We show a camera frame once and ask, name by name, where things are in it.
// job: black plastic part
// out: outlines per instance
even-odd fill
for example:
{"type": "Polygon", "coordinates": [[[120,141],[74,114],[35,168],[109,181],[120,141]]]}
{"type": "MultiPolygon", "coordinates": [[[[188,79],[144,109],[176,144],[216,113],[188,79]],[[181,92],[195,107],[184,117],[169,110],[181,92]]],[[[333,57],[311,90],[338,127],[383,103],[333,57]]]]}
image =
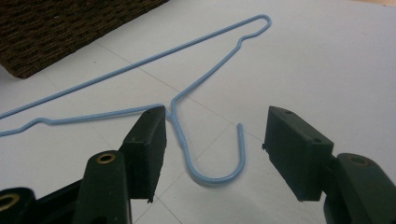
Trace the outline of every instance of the black plastic part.
{"type": "Polygon", "coordinates": [[[0,224],[35,224],[35,195],[30,189],[0,191],[0,224]]]}
{"type": "Polygon", "coordinates": [[[88,160],[72,223],[131,223],[125,160],[122,153],[106,151],[88,160]]]}
{"type": "Polygon", "coordinates": [[[270,106],[262,147],[299,201],[318,201],[333,142],[293,112],[270,106]]]}
{"type": "Polygon", "coordinates": [[[126,160],[131,199],[148,199],[152,203],[165,148],[165,107],[160,106],[143,113],[119,149],[126,160]]]}
{"type": "Polygon", "coordinates": [[[327,166],[321,167],[320,170],[320,185],[326,193],[326,199],[332,203],[344,203],[343,195],[336,181],[333,167],[337,163],[337,159],[332,156],[331,161],[327,166]]]}
{"type": "Polygon", "coordinates": [[[69,224],[76,208],[81,180],[37,200],[36,214],[40,224],[69,224]]]}
{"type": "Polygon", "coordinates": [[[352,223],[395,224],[396,188],[382,169],[359,155],[343,153],[337,159],[334,174],[352,223]]]}
{"type": "Polygon", "coordinates": [[[327,224],[350,224],[352,221],[344,201],[333,202],[327,197],[323,210],[327,224]]]}

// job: white tile floor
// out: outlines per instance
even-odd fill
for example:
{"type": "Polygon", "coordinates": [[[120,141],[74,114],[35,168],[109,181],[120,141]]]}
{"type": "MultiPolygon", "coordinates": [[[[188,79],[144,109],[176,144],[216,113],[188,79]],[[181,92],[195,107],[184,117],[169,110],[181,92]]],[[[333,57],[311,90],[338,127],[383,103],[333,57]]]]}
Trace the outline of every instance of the white tile floor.
{"type": "MultiPolygon", "coordinates": [[[[36,75],[0,67],[0,113],[99,77],[219,28],[267,14],[273,26],[246,41],[213,77],[179,104],[195,166],[227,175],[237,164],[236,124],[245,125],[247,164],[233,183],[196,184],[168,124],[155,202],[132,201],[134,222],[325,223],[322,205],[299,203],[261,150],[269,105],[292,110],[332,139],[333,154],[379,163],[396,182],[396,7],[348,0],[170,0],[36,75]]],[[[185,49],[18,115],[0,131],[36,117],[61,119],[163,103],[209,70],[262,21],[185,49]]],[[[0,189],[42,197],[82,178],[87,159],[118,149],[138,116],[49,127],[0,138],[0,189]]]]}

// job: woven basket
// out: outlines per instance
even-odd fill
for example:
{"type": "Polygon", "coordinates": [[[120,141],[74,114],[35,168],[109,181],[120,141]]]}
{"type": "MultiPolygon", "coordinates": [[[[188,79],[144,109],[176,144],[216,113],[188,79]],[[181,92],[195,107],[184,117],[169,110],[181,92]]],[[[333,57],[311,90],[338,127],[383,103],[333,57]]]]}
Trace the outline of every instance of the woven basket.
{"type": "Polygon", "coordinates": [[[168,0],[0,0],[0,64],[27,78],[168,0]]]}

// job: wire hanger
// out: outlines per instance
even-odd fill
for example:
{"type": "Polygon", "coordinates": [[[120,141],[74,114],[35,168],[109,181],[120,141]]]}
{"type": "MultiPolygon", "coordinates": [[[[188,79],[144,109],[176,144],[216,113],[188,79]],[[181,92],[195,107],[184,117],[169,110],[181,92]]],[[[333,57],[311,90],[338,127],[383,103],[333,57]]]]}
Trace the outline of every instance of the wire hanger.
{"type": "MultiPolygon", "coordinates": [[[[4,119],[7,118],[9,116],[15,115],[17,113],[22,112],[23,110],[27,110],[29,108],[35,107],[37,105],[41,105],[44,104],[48,101],[57,99],[59,97],[65,96],[66,94],[69,94],[71,92],[74,91],[78,91],[81,90],[83,88],[86,88],[88,86],[91,86],[95,83],[101,82],[103,80],[106,80],[110,77],[114,77],[117,76],[121,73],[124,73],[126,71],[132,70],[138,66],[144,65],[146,63],[150,63],[153,61],[156,61],[158,59],[161,59],[164,56],[167,56],[169,54],[175,53],[177,51],[180,51],[182,49],[188,48],[190,46],[196,45],[198,43],[201,43],[203,41],[206,41],[207,39],[213,38],[217,35],[221,35],[224,34],[226,32],[229,32],[233,29],[236,29],[238,27],[244,26],[248,23],[251,23],[253,21],[257,21],[257,20],[265,20],[267,23],[265,24],[265,26],[263,26],[259,31],[257,31],[256,33],[250,34],[250,35],[244,35],[242,37],[239,38],[236,46],[220,61],[218,62],[213,68],[211,68],[208,72],[206,72],[203,76],[201,76],[199,79],[197,79],[196,81],[194,81],[192,84],[190,84],[190,86],[188,88],[186,88],[184,91],[180,92],[177,96],[175,96],[172,101],[171,101],[171,111],[166,110],[166,117],[168,119],[168,121],[173,124],[176,133],[177,133],[177,139],[178,142],[180,143],[181,147],[183,148],[184,151],[184,157],[186,160],[186,164],[187,167],[190,171],[190,173],[192,174],[192,176],[194,178],[196,178],[196,180],[206,183],[206,184],[222,184],[222,183],[227,183],[230,182],[231,180],[235,179],[243,170],[244,166],[245,166],[245,162],[246,162],[246,152],[245,152],[245,140],[244,140],[244,133],[243,133],[243,125],[242,124],[238,124],[237,125],[237,130],[238,130],[238,145],[239,145],[239,163],[238,166],[236,167],[236,169],[234,171],[232,171],[229,175],[223,176],[223,177],[208,177],[208,176],[204,176],[202,174],[200,174],[192,165],[192,161],[191,161],[191,156],[190,156],[190,151],[189,151],[189,146],[186,140],[186,137],[183,133],[183,130],[180,126],[180,123],[178,121],[177,118],[177,102],[185,97],[187,94],[189,94],[190,92],[192,92],[193,90],[195,90],[199,85],[201,85],[205,80],[207,80],[210,76],[212,76],[217,70],[219,70],[225,63],[227,63],[228,60],[230,60],[235,53],[241,49],[242,47],[242,42],[244,42],[247,39],[256,37],[258,35],[261,35],[263,32],[265,32],[270,26],[271,26],[271,19],[267,16],[267,15],[258,15],[255,17],[252,17],[250,19],[244,20],[244,21],[240,21],[234,25],[225,27],[223,29],[220,29],[214,33],[211,33],[209,35],[204,35],[202,37],[199,37],[195,40],[192,40],[191,42],[185,43],[183,45],[177,46],[175,48],[166,50],[162,53],[153,55],[151,57],[148,57],[145,60],[142,60],[140,62],[137,63],[132,63],[130,65],[127,65],[125,67],[122,67],[121,69],[118,69],[116,71],[110,72],[108,74],[105,74],[103,76],[94,78],[90,81],[81,83],[75,87],[69,88],[65,91],[60,91],[57,92],[55,94],[52,94],[48,97],[42,98],[40,100],[34,101],[28,105],[23,105],[21,107],[12,109],[6,113],[3,113],[0,115],[0,119],[4,119]]],[[[137,113],[137,112],[141,112],[141,111],[145,111],[148,109],[151,109],[153,107],[156,106],[160,106],[161,104],[156,104],[156,105],[145,105],[145,106],[140,106],[140,107],[134,107],[134,108],[129,108],[129,109],[123,109],[123,110],[118,110],[118,111],[112,111],[112,112],[106,112],[106,113],[100,113],[100,114],[94,114],[94,115],[88,115],[88,116],[81,116],[81,117],[74,117],[74,118],[68,118],[68,119],[46,119],[46,118],[37,118],[37,119],[33,119],[30,122],[26,123],[25,125],[23,125],[22,127],[18,128],[18,129],[14,129],[14,130],[8,130],[8,131],[3,131],[0,132],[0,137],[3,136],[7,136],[7,135],[12,135],[12,134],[16,134],[16,133],[22,133],[24,131],[26,131],[27,129],[29,129],[30,127],[34,126],[37,123],[45,123],[47,125],[61,125],[61,124],[70,124],[70,123],[78,123],[78,122],[86,122],[86,121],[92,121],[92,120],[97,120],[97,119],[108,119],[108,118],[114,118],[114,117],[118,117],[118,116],[123,116],[123,115],[130,115],[133,113],[137,113]]]]}

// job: blue wire hanger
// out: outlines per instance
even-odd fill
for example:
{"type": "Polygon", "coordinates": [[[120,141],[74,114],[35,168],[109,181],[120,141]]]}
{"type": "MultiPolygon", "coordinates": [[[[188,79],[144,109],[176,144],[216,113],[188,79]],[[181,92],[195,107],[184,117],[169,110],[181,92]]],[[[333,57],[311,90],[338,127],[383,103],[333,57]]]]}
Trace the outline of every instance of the blue wire hanger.
{"type": "MultiPolygon", "coordinates": [[[[117,76],[121,73],[124,73],[126,71],[132,70],[138,66],[144,65],[146,63],[150,63],[153,62],[155,60],[161,59],[164,56],[167,56],[169,54],[175,53],[177,51],[180,51],[182,49],[188,48],[190,46],[196,45],[198,43],[201,43],[203,41],[206,41],[207,39],[213,38],[217,35],[221,35],[224,34],[226,32],[229,32],[233,29],[236,29],[238,27],[244,26],[248,23],[251,23],[253,21],[257,21],[257,20],[265,20],[267,23],[265,24],[265,26],[263,26],[259,31],[257,31],[256,33],[250,34],[250,35],[244,35],[242,37],[239,38],[236,46],[220,61],[218,62],[212,69],[210,69],[208,72],[206,72],[203,76],[201,76],[199,79],[197,79],[195,82],[193,82],[188,88],[186,88],[184,91],[180,92],[177,96],[175,96],[175,98],[172,99],[171,101],[171,111],[166,110],[166,117],[168,119],[168,121],[173,124],[176,133],[177,133],[177,139],[179,141],[179,143],[181,144],[181,147],[183,148],[184,151],[184,157],[186,160],[186,164],[187,167],[190,171],[190,173],[192,174],[192,176],[195,178],[195,180],[200,181],[202,183],[206,183],[206,184],[222,184],[222,183],[227,183],[233,179],[235,179],[237,176],[239,176],[239,174],[241,174],[244,166],[245,166],[245,161],[246,161],[246,153],[245,153],[245,142],[244,142],[244,133],[243,133],[243,126],[242,124],[238,124],[237,125],[237,130],[238,130],[238,145],[239,145],[239,163],[238,166],[236,167],[236,169],[230,173],[229,175],[223,176],[223,177],[208,177],[208,176],[204,176],[201,175],[192,165],[192,161],[191,161],[191,156],[190,156],[190,152],[189,152],[189,146],[186,140],[186,137],[183,133],[183,130],[179,124],[178,118],[177,118],[177,102],[185,97],[187,94],[189,94],[190,92],[192,92],[193,90],[195,90],[199,85],[201,85],[207,78],[209,78],[210,76],[212,76],[217,70],[219,70],[225,63],[227,63],[228,60],[230,60],[235,53],[241,49],[242,46],[242,42],[256,37],[258,35],[261,35],[263,32],[265,32],[270,26],[271,26],[271,19],[266,16],[266,15],[258,15],[255,17],[252,17],[250,19],[244,20],[244,21],[240,21],[234,25],[225,27],[223,29],[220,29],[214,33],[211,33],[209,35],[204,35],[200,38],[197,38],[195,40],[192,40],[191,42],[185,43],[183,45],[177,46],[175,48],[166,50],[162,53],[153,55],[151,57],[148,57],[145,60],[142,60],[140,62],[137,63],[132,63],[130,65],[127,65],[121,69],[118,69],[116,71],[110,72],[108,74],[105,74],[101,77],[97,77],[94,78],[90,81],[84,82],[82,84],[79,84],[75,87],[72,87],[70,89],[67,89],[65,91],[60,91],[57,92],[55,94],[52,94],[48,97],[42,98],[40,100],[34,101],[28,105],[23,105],[21,107],[12,109],[6,113],[3,113],[0,115],[0,119],[4,119],[7,118],[9,116],[15,115],[17,113],[22,112],[23,110],[32,108],[34,106],[37,105],[41,105],[44,104],[48,101],[57,99],[61,96],[65,96],[68,93],[74,92],[74,91],[78,91],[81,90],[83,88],[86,88],[88,86],[91,86],[95,83],[101,82],[103,80],[106,80],[110,77],[114,77],[117,76]]],[[[129,108],[129,109],[124,109],[124,110],[119,110],[119,111],[113,111],[113,112],[106,112],[106,113],[101,113],[101,114],[94,114],[94,115],[88,115],[88,116],[82,116],[82,117],[74,117],[74,118],[68,118],[68,119],[46,119],[46,118],[37,118],[37,119],[33,119],[30,122],[26,123],[25,125],[23,125],[22,127],[18,128],[18,129],[14,129],[14,130],[9,130],[9,131],[3,131],[0,132],[0,137],[2,136],[7,136],[7,135],[12,135],[12,134],[16,134],[16,133],[22,133],[24,131],[26,131],[27,129],[29,129],[30,127],[34,126],[37,123],[45,123],[47,125],[61,125],[61,124],[70,124],[70,123],[78,123],[78,122],[86,122],[86,121],[91,121],[91,120],[97,120],[97,119],[108,119],[108,118],[114,118],[114,117],[118,117],[118,116],[123,116],[123,115],[130,115],[136,112],[141,112],[141,111],[145,111],[148,109],[151,109],[153,107],[156,106],[160,106],[161,104],[156,104],[156,105],[146,105],[146,106],[140,106],[140,107],[135,107],[135,108],[129,108]]]]}

